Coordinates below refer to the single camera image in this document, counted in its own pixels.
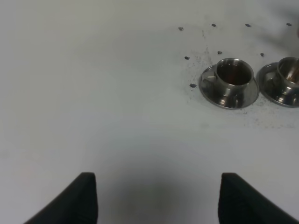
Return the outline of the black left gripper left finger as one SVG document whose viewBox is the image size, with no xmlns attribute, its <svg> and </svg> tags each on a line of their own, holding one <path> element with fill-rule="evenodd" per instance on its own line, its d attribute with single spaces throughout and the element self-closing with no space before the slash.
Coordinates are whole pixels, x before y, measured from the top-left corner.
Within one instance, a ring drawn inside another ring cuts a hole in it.
<svg viewBox="0 0 299 224">
<path fill-rule="evenodd" d="M 94 173 L 81 173 L 27 224 L 96 224 L 97 185 Z"/>
</svg>

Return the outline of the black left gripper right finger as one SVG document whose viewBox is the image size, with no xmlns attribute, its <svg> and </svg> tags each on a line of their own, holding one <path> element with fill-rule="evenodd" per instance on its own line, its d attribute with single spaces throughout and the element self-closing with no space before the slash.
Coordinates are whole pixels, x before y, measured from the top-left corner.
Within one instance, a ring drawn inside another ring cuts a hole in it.
<svg viewBox="0 0 299 224">
<path fill-rule="evenodd" d="M 297 224 L 236 173 L 221 175 L 218 201 L 220 224 Z"/>
</svg>

